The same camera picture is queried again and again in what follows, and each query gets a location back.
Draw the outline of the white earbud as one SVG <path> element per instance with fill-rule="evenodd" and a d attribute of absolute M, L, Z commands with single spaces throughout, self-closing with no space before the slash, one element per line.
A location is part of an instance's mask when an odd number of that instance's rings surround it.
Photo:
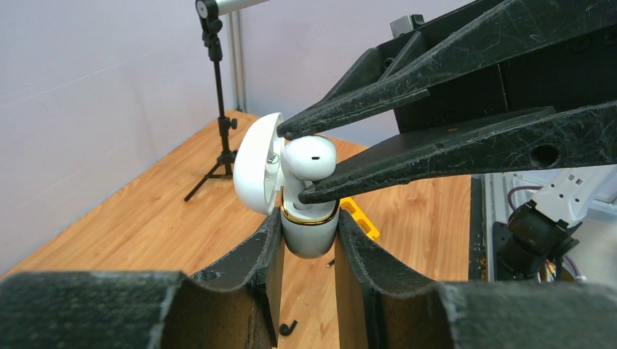
<path fill-rule="evenodd" d="M 282 151 L 284 194 L 295 209 L 304 211 L 311 205 L 300 202 L 299 194 L 307 182 L 325 179 L 333 174 L 337 164 L 337 150 L 332 140 L 310 135 L 290 141 Z"/>

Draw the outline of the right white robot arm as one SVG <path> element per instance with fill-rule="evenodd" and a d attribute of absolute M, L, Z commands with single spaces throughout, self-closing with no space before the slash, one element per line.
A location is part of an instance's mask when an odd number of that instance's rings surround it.
<path fill-rule="evenodd" d="M 473 1 L 367 50 L 286 140 L 395 114 L 398 134 L 300 193 L 307 204 L 415 180 L 559 169 L 516 208 L 495 258 L 533 278 L 576 245 L 600 185 L 616 175 L 616 3 Z"/>

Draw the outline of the white earbud charging case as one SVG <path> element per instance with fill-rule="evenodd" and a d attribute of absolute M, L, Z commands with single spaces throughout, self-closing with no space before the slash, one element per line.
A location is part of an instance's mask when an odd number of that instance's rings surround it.
<path fill-rule="evenodd" d="M 335 240 L 339 201 L 305 204 L 300 193 L 335 171 L 338 153 L 332 140 L 309 135 L 287 141 L 278 135 L 281 113 L 259 118 L 247 130 L 234 162 L 234 189 L 251 211 L 281 212 L 284 242 L 297 257 L 326 254 Z"/>

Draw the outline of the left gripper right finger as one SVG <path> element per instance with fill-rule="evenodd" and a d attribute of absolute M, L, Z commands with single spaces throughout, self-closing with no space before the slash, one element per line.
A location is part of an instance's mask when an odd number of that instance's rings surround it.
<path fill-rule="evenodd" d="M 598 284 L 435 281 L 347 211 L 335 241 L 342 348 L 614 348 L 616 291 Z"/>

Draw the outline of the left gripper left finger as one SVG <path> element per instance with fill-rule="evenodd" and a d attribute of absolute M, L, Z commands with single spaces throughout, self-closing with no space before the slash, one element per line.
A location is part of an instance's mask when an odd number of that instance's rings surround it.
<path fill-rule="evenodd" d="M 3 348 L 273 348 L 284 242 L 273 211 L 241 244 L 181 271 L 37 271 L 1 282 Z"/>

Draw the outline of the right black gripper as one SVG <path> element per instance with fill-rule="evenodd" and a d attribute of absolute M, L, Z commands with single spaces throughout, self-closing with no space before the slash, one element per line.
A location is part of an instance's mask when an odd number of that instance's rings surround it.
<path fill-rule="evenodd" d="M 394 112 L 404 134 L 300 193 L 318 204 L 434 177 L 614 165 L 615 98 L 615 1 L 501 1 L 465 25 L 443 18 L 416 31 L 383 73 L 353 79 L 277 134 Z"/>

